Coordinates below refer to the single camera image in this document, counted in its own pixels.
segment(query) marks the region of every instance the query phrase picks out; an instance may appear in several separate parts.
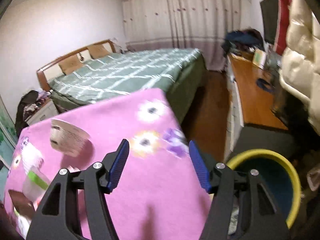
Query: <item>silver screw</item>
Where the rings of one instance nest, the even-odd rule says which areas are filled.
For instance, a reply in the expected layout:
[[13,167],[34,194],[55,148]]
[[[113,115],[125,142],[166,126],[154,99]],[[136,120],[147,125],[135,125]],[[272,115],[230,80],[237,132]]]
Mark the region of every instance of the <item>silver screw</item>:
[[251,175],[253,175],[253,176],[259,175],[259,171],[255,170],[255,169],[251,170],[250,173],[251,173]]
[[95,169],[100,169],[100,168],[102,167],[102,163],[96,162],[96,163],[93,164],[93,167],[94,167]]
[[66,175],[67,172],[68,172],[67,169],[61,169],[61,170],[59,171],[59,174],[60,174],[60,175]]
[[224,163],[217,163],[216,167],[220,170],[224,169],[226,166],[224,165]]

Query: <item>black screen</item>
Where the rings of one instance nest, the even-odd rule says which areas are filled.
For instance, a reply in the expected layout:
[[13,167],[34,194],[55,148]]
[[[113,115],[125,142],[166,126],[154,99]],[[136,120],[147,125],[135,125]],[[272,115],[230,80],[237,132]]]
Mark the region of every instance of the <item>black screen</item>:
[[260,6],[264,26],[264,40],[270,44],[274,44],[278,25],[279,1],[263,0]]

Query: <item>brown headboard panel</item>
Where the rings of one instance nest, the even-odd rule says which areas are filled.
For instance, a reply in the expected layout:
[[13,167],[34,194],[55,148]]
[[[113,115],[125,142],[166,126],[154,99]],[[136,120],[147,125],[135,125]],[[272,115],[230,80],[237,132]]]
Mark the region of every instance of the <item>brown headboard panel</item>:
[[[114,52],[114,53],[116,52],[115,46],[114,46],[114,44],[113,44],[113,42],[111,40],[99,41],[97,43],[93,43],[93,44],[90,44],[90,45],[98,45],[98,44],[105,44],[105,43],[109,43],[110,47],[112,49],[112,52]],[[49,84],[48,84],[47,78],[46,78],[46,76],[44,74],[44,71],[50,69],[51,67],[53,67],[54,65],[56,65],[60,61],[66,59],[67,57],[70,57],[70,56],[75,55],[75,54],[77,54],[79,52],[87,50],[87,47],[90,46],[90,45],[87,45],[87,46],[82,47],[80,49],[74,50],[74,51],[72,51],[72,52],[70,52],[70,53],[68,53],[66,55],[58,57],[55,60],[53,60],[52,62],[50,62],[49,64],[47,64],[47,65],[43,66],[42,68],[38,69],[36,73],[37,73],[37,77],[38,77],[39,84],[40,84],[41,88],[43,90],[47,91],[47,92],[50,91],[50,89],[51,89]]]

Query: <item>yellow rim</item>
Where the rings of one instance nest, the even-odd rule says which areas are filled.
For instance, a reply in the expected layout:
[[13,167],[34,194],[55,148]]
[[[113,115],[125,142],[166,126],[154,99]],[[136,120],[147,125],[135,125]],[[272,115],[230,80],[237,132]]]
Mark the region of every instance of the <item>yellow rim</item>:
[[288,228],[291,228],[300,208],[301,185],[297,171],[285,157],[283,157],[279,153],[265,149],[255,149],[240,153],[237,156],[233,157],[227,163],[227,165],[230,169],[234,170],[245,160],[251,159],[252,157],[264,157],[274,160],[278,162],[282,167],[284,167],[289,174],[293,189],[293,200],[291,210],[287,218],[287,226]]

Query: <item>quilted jacket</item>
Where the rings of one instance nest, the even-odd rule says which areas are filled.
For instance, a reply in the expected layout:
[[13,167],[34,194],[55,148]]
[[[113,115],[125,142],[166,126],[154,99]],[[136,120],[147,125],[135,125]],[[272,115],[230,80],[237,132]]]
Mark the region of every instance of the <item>quilted jacket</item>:
[[301,100],[320,135],[320,25],[305,0],[292,0],[281,86]]

